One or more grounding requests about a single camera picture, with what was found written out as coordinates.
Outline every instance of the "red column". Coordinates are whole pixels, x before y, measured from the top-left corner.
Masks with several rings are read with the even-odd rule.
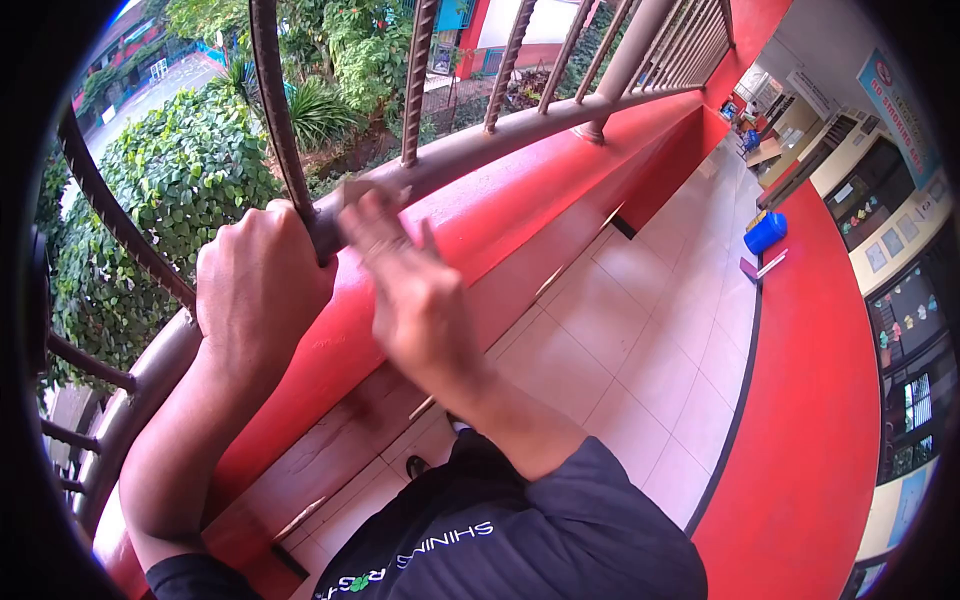
[[[490,7],[490,0],[476,0],[473,5],[473,16],[470,18],[470,26],[464,29],[460,35],[460,51],[464,53],[457,65],[456,76],[460,79],[466,79],[470,73],[479,69],[483,65],[483,56],[477,55],[471,50],[476,50],[477,42],[480,41],[480,32],[483,30],[483,22],[487,19],[487,8]]]

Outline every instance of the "right hand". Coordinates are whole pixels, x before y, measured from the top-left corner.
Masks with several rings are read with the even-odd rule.
[[[373,337],[390,360],[441,403],[479,397],[493,369],[473,335],[463,278],[440,258],[429,223],[420,222],[418,248],[374,189],[345,206],[339,224],[373,276]]]

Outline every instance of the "forearm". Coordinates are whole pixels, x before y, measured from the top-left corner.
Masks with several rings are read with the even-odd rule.
[[[226,362],[203,342],[124,463],[120,503],[144,570],[185,545],[203,549],[201,517],[213,470],[282,375]]]
[[[438,399],[496,444],[530,481],[556,470],[587,438],[570,417],[523,392],[494,368],[470,392],[440,394]]]

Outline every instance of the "paved ground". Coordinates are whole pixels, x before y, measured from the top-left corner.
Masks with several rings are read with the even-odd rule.
[[[146,116],[149,110],[160,108],[166,100],[172,98],[181,89],[203,87],[216,74],[215,63],[199,53],[191,54],[177,64],[171,65],[165,78],[137,92],[120,108],[109,123],[94,129],[84,138],[93,160],[99,164],[109,143],[116,139],[129,123],[136,123]],[[63,192],[64,214],[76,200],[79,191],[80,188],[71,179]]]

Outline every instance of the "tiled floor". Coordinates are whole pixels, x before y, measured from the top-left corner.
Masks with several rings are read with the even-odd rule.
[[[517,386],[581,423],[631,481],[686,526],[740,396],[756,289],[739,271],[762,191],[725,140],[638,233],[596,240],[488,351]],[[283,546],[311,577],[406,484],[406,459],[437,465],[454,436],[426,411]]]

